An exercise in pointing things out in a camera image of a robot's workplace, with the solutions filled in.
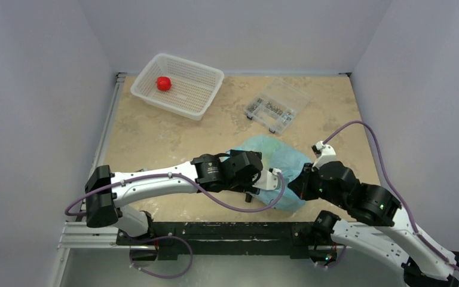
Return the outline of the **light blue plastic bag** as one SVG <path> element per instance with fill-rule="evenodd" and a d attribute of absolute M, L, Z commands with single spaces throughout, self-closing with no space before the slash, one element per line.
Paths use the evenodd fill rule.
<path fill-rule="evenodd" d="M 280 169 L 285 185 L 300 175 L 305 163 L 311 162 L 310 158 L 301 151 L 267 135 L 252 136 L 235 146 L 233 150 L 260 152 L 264 169 L 267 170 L 270 167 Z M 273 205 L 273 208 L 284 212 L 296 212 L 304 205 L 305 201 L 286 187 L 282 197 Z"/>

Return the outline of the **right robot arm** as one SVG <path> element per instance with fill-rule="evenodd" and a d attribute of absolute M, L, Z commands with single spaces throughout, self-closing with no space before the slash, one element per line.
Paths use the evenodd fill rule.
<path fill-rule="evenodd" d="M 302 200 L 326 200 L 347 211 L 353 221 L 323 210 L 299 231 L 314 246 L 338 243 L 378 260 L 402 278 L 404 286 L 459 286 L 459 252 L 440 247 L 414 226 L 404 205 L 389 190 L 361 183 L 339 161 L 317 168 L 305 164 L 288 185 Z"/>

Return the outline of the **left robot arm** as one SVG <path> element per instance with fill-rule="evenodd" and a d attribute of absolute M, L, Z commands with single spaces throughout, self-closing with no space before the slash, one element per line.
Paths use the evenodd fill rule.
<path fill-rule="evenodd" d="M 113 172 L 101 165 L 85 185 L 86 224 L 117 227 L 145 245 L 153 240 L 154 228 L 150 215 L 131 206 L 136 201 L 202 190 L 258 194 L 277 186 L 278 178 L 264 169 L 262 154 L 254 151 L 203 154 L 176 166 L 143 172 Z"/>

